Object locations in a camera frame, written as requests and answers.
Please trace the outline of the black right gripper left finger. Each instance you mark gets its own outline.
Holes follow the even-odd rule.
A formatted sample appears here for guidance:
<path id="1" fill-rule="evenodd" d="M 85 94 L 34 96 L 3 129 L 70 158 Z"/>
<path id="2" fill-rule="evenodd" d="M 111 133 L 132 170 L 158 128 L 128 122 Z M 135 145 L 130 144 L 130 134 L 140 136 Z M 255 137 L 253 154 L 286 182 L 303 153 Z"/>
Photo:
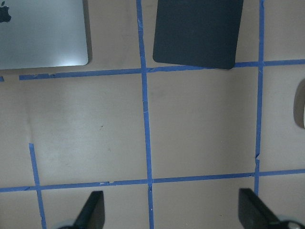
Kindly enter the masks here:
<path id="1" fill-rule="evenodd" d="M 74 222 L 77 229 L 102 229 L 105 223 L 103 191 L 93 191 Z"/>

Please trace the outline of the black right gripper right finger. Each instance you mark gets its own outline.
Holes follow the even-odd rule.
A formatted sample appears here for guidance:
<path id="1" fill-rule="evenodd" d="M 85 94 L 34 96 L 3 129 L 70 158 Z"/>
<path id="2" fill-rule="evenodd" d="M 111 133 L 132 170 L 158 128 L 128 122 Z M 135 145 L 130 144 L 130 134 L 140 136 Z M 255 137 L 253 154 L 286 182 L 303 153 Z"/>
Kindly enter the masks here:
<path id="1" fill-rule="evenodd" d="M 279 218 L 250 189 L 240 188 L 238 219 L 244 229 L 283 229 Z"/>

